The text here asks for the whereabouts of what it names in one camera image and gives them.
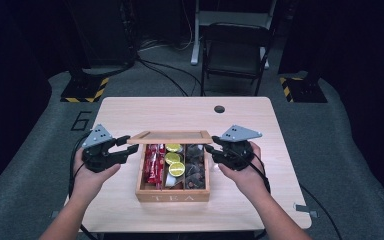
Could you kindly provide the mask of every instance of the power cable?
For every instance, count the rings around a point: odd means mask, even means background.
[[[170,66],[170,65],[167,65],[167,64],[151,62],[151,61],[148,61],[148,60],[145,60],[145,59],[142,59],[142,58],[141,58],[141,60],[146,62],[146,63],[149,63],[149,64],[153,64],[153,65],[157,65],[157,66],[161,66],[161,67],[165,67],[165,68],[174,69],[174,70],[180,71],[182,73],[185,73],[185,74],[191,76],[195,80],[195,84],[194,84],[194,87],[192,89],[192,93],[190,94],[191,96],[193,95],[193,92],[195,90],[196,83],[198,83],[201,86],[201,82],[194,75],[192,75],[191,73],[189,73],[189,72],[187,72],[187,71],[185,71],[183,69],[176,68],[176,67],[173,67],[173,66]]]
[[[188,94],[185,92],[185,90],[183,90],[183,88],[174,80],[172,79],[171,77],[169,77],[165,72],[161,71],[160,69],[158,68],[155,68],[153,66],[150,66],[148,63],[146,63],[145,61],[143,61],[140,57],[136,58],[136,60],[141,63],[142,65],[144,65],[145,67],[163,75],[164,77],[166,77],[167,79],[169,79],[179,90],[180,92],[182,93],[183,96],[186,96],[188,97]]]

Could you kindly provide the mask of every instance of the yellow and black tape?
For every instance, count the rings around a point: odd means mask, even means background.
[[[290,78],[292,80],[302,80],[302,78]],[[289,89],[288,87],[288,84],[287,84],[287,81],[286,81],[286,78],[284,77],[281,77],[280,78],[280,83],[282,84],[282,88],[283,88],[283,93],[285,94],[285,97],[286,97],[286,100],[288,102],[294,102],[294,98],[292,96],[292,93],[291,93],[291,90]]]
[[[108,80],[109,78],[102,80],[101,85],[93,98],[61,98],[61,102],[97,102],[104,93]]]

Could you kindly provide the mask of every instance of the cardboard box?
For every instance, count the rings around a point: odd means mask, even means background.
[[[143,144],[143,151],[136,184],[136,196],[140,202],[207,202],[210,198],[210,174],[207,154],[203,144],[213,141],[206,131],[145,131],[128,140],[129,144]],[[164,155],[170,153],[167,144],[180,144],[182,151],[175,153],[185,166],[185,172],[176,178],[178,184],[166,186],[167,178],[173,181],[169,173],[169,164],[163,161],[161,185],[149,182],[150,163],[161,161],[161,156],[153,154],[155,148]]]

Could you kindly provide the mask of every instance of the chair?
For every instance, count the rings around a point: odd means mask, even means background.
[[[256,79],[255,96],[263,76],[270,50],[272,33],[264,27],[234,23],[213,23],[203,33],[201,96],[204,96],[205,77],[210,74]],[[260,49],[265,48],[263,56]]]

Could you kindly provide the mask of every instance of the hand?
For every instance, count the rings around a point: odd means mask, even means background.
[[[88,206],[96,195],[98,195],[104,182],[120,169],[120,164],[115,164],[102,172],[94,173],[87,169],[86,166],[82,166],[82,154],[83,148],[77,150],[73,173],[76,173],[79,167],[80,169],[74,180],[74,189],[71,199]]]
[[[254,142],[250,142],[250,144],[254,154],[261,159],[260,147]],[[265,174],[263,166],[256,157],[254,157],[251,163],[254,164],[262,173]],[[253,198],[255,194],[261,193],[260,191],[256,191],[257,189],[263,191],[264,195],[269,195],[269,192],[267,191],[264,185],[263,179],[261,179],[261,176],[251,166],[248,166],[245,169],[242,169],[241,171],[234,171],[220,163],[219,168],[223,172],[223,174],[226,175],[226,177],[232,179],[236,183],[238,189],[248,199],[251,200],[251,198]]]

